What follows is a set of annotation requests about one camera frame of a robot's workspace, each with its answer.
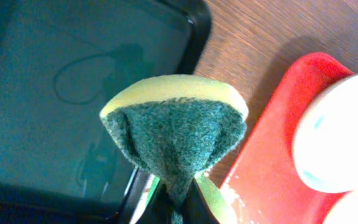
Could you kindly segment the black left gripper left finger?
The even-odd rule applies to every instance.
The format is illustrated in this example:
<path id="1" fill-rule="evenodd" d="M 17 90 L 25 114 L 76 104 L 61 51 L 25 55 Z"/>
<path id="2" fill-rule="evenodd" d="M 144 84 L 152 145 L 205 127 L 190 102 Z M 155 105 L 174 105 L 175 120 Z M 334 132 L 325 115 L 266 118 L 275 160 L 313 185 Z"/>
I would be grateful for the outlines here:
<path id="1" fill-rule="evenodd" d="M 164 184 L 159 183 L 136 224 L 171 224 L 173 204 Z"/>

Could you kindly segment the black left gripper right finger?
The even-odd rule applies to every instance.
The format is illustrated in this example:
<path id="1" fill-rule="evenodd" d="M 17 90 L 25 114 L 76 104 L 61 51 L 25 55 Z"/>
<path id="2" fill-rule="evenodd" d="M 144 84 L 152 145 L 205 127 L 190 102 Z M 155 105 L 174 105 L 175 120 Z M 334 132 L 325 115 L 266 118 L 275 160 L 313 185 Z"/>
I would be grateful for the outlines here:
<path id="1" fill-rule="evenodd" d="M 219 224 L 195 179 L 192 180 L 186 199 L 180 207 L 180 214 L 184 224 Z"/>

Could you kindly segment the yellow green sponge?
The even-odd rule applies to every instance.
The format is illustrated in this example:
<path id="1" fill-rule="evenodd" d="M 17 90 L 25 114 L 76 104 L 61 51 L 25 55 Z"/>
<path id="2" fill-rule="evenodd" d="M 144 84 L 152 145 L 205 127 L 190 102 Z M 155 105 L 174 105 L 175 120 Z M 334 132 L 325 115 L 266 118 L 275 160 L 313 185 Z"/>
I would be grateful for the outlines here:
<path id="1" fill-rule="evenodd" d="M 122 90 L 99 117 L 124 157 L 164 184 L 172 223 L 193 179 L 219 223 L 235 215 L 204 175 L 243 139 L 248 107 L 226 83 L 194 75 L 146 78 Z"/>

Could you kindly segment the light blue plate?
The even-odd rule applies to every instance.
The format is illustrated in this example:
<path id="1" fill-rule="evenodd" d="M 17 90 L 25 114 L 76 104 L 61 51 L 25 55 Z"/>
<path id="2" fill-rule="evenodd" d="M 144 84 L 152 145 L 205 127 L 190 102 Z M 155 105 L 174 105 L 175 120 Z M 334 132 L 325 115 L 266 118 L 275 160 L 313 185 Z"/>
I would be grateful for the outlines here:
<path id="1" fill-rule="evenodd" d="M 308 187 L 327 193 L 358 188 L 358 74 L 312 101 L 296 127 L 292 153 Z"/>

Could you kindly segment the white plate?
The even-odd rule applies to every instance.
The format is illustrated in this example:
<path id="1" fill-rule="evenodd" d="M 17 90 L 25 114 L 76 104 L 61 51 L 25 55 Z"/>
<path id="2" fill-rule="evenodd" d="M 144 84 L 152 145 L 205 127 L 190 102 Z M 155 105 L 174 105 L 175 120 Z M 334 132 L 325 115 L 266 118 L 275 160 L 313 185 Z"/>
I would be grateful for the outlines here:
<path id="1" fill-rule="evenodd" d="M 358 189 L 343 196 L 330 209 L 323 224 L 358 224 Z"/>

